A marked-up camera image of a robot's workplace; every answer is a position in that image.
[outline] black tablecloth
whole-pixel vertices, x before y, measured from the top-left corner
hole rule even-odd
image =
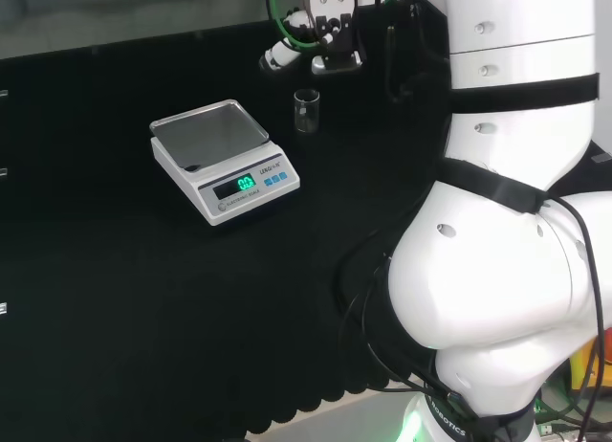
[[[426,185],[444,94],[388,105],[376,55],[358,76],[269,79],[257,60],[274,41],[253,25],[0,64],[2,440],[239,436],[384,385],[363,356],[340,360],[332,275]],[[293,131],[304,86],[321,91],[314,137]],[[213,228],[154,161],[148,125],[222,99],[302,187]],[[585,166],[561,193],[594,186]],[[356,256],[347,293],[401,231]]]

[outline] green digital readout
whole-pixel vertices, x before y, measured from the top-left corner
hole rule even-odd
[[[255,181],[252,179],[250,174],[238,179],[238,188],[241,190],[248,190],[249,188],[253,187],[255,187]]]
[[[255,180],[250,174],[245,174],[237,179],[225,182],[224,184],[213,188],[213,190],[215,195],[217,195],[217,198],[223,200],[224,198],[228,198],[239,191],[248,190],[253,187],[255,187]]]

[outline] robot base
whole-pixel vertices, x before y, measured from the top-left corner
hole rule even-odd
[[[447,431],[456,434],[454,437],[448,435],[447,431],[440,426],[440,420],[434,417],[433,411],[437,411],[444,424],[448,425]],[[468,442],[470,440],[470,435],[466,430],[454,425],[439,409],[431,410],[427,404],[427,397],[419,392],[405,410],[404,424],[397,442]],[[525,442],[539,441],[540,436],[534,424]]]

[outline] yellow object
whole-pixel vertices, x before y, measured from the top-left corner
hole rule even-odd
[[[589,356],[591,355],[591,348],[594,344],[595,340],[587,343],[580,351],[576,352],[570,358],[570,365],[572,367],[572,391],[578,392],[580,391],[580,387],[582,387],[582,380],[584,380],[586,367],[589,364]],[[593,362],[593,372],[591,373],[587,389],[589,387],[595,387],[599,360],[600,358],[596,354],[595,361]],[[603,387],[612,388],[612,365],[609,363],[606,363],[605,369],[603,370],[603,383],[601,385]]]

